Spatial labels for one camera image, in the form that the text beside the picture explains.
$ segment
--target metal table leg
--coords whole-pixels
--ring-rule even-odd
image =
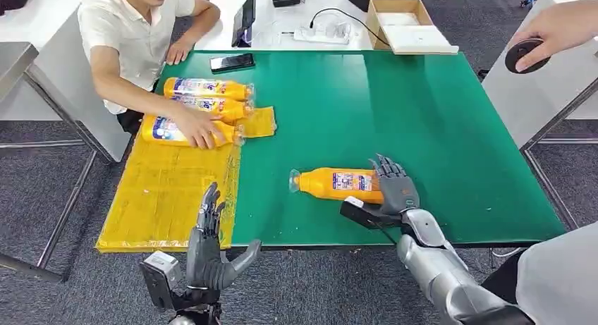
[[[24,274],[44,279],[45,281],[59,282],[63,280],[63,277],[60,274],[55,274],[52,271],[41,269],[33,264],[29,264],[22,260],[12,258],[3,253],[0,253],[0,266],[4,266],[7,269],[23,272]]]
[[[92,151],[81,173],[79,174],[79,178],[75,183],[75,187],[71,191],[71,195],[66,201],[66,205],[60,214],[59,220],[56,222],[56,225],[48,239],[48,243],[42,252],[41,257],[39,258],[37,264],[30,264],[24,262],[22,260],[10,257],[8,255],[0,253],[0,266],[4,266],[9,269],[13,269],[19,272],[23,272],[24,274],[28,274],[40,279],[44,279],[47,281],[63,281],[65,277],[60,274],[54,273],[46,269],[48,261],[54,249],[56,248],[56,244],[59,241],[59,238],[64,230],[68,217],[71,215],[73,207],[77,202],[77,198],[79,197],[79,193],[81,192],[81,188],[85,184],[85,180],[87,179],[87,175],[90,172],[90,169],[94,163],[94,160],[98,154],[101,154],[107,161],[112,162],[114,161],[109,153],[100,145],[100,143],[93,137],[93,135],[89,134],[86,129],[82,128],[82,126],[73,119],[65,110],[64,108],[56,103],[54,99],[50,96],[50,94],[40,85],[39,82],[36,81],[35,77],[31,74],[30,70],[27,69],[23,73],[23,79],[40,95],[41,98],[56,112],[56,114],[65,122],[67,123],[80,137],[79,140],[55,140],[55,141],[44,141],[44,142],[21,142],[21,143],[0,143],[0,149],[23,149],[23,148],[35,148],[35,147],[72,147],[72,146],[80,146],[80,145],[87,145]]]
[[[560,110],[545,126],[543,126],[527,143],[521,147],[521,152],[536,177],[542,182],[545,190],[556,205],[556,210],[561,219],[569,226],[571,230],[579,228],[577,221],[571,215],[571,212],[561,199],[546,173],[540,166],[538,160],[534,157],[531,149],[536,144],[598,144],[598,136],[588,134],[572,135],[550,135],[549,131],[564,121],[571,113],[580,107],[588,98],[598,91],[598,78],[590,83],[576,98]]]
[[[31,276],[34,276],[34,277],[37,277],[40,279],[47,280],[47,281],[63,281],[64,280],[64,277],[62,275],[56,274],[52,271],[47,270],[46,265],[48,264],[50,256],[52,256],[52,252],[54,251],[54,248],[56,247],[56,244],[60,238],[60,235],[62,234],[62,231],[64,229],[64,226],[66,225],[68,217],[71,215],[71,212],[73,211],[73,206],[75,205],[75,202],[77,201],[77,198],[79,197],[81,188],[85,184],[85,180],[87,179],[87,175],[89,174],[90,169],[92,168],[96,154],[97,154],[96,151],[92,151],[90,156],[87,158],[87,162],[85,163],[85,165],[83,166],[83,170],[79,174],[79,178],[77,179],[77,182],[75,183],[75,187],[73,188],[73,191],[71,191],[71,196],[66,201],[66,205],[62,211],[62,214],[60,215],[58,222],[56,222],[56,226],[54,227],[54,230],[52,231],[52,235],[50,236],[50,239],[48,239],[48,243],[46,244],[46,247],[45,247],[44,251],[42,252],[42,256],[39,258],[37,265],[29,264],[22,260],[12,258],[10,256],[0,253],[0,266],[4,266],[9,269],[20,271],[20,272],[23,272],[24,274],[28,274],[28,275],[31,275]]]
[[[88,133],[85,129],[81,128],[80,124],[75,121],[75,119],[73,119],[60,104],[56,103],[56,101],[52,99],[49,93],[31,74],[29,69],[23,73],[23,79],[40,95],[41,98],[43,98],[50,108],[52,108],[52,110],[54,110],[54,112],[56,112],[56,114],[79,135],[79,138],[81,138],[85,144],[87,144],[92,150],[95,150],[101,154],[107,161],[114,161],[110,154],[95,139],[95,137]]]

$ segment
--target orange bottle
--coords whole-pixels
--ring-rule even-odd
[[[354,196],[359,200],[382,204],[382,192],[374,189],[375,172],[353,168],[317,168],[299,173],[291,170],[288,188],[303,191],[325,200],[344,200]]]
[[[208,111],[214,116],[220,116],[221,121],[232,123],[238,119],[249,117],[253,113],[253,100],[237,102],[225,97],[193,97],[173,96],[177,102],[182,102],[202,111]]]
[[[221,147],[229,143],[243,145],[243,126],[232,126],[221,121],[214,121],[214,125],[224,135],[224,140],[214,137],[216,147]],[[187,138],[177,128],[176,124],[166,117],[155,117],[145,115],[141,125],[141,136],[148,142],[155,142],[163,145],[189,146]]]
[[[252,99],[253,85],[232,80],[204,80],[202,78],[170,77],[164,82],[164,96],[177,94],[191,96],[227,97],[236,101]]]

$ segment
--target black phone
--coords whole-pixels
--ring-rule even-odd
[[[253,54],[220,57],[209,60],[209,67],[212,69],[213,73],[221,73],[228,70],[248,68],[251,66],[255,66]]]

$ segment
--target humanoid robot hand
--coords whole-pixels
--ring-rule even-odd
[[[220,217],[225,202],[214,182],[206,190],[197,215],[197,225],[191,229],[187,251],[187,287],[201,290],[223,290],[248,268],[260,253],[262,242],[253,240],[247,250],[229,262],[220,251]]]
[[[407,209],[420,207],[420,196],[401,165],[381,154],[377,156],[379,164],[373,159],[370,159],[370,162],[376,171],[378,186],[384,196],[384,203],[379,212],[398,215]]]

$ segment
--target white shirt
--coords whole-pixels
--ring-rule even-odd
[[[515,295],[536,324],[598,323],[598,222],[525,251]]]
[[[78,17],[87,59],[92,47],[115,48],[121,77],[150,91],[166,58],[175,18],[191,15],[194,7],[195,0],[164,0],[152,9],[149,24],[126,0],[83,0]],[[127,110],[107,100],[104,104],[113,114]]]

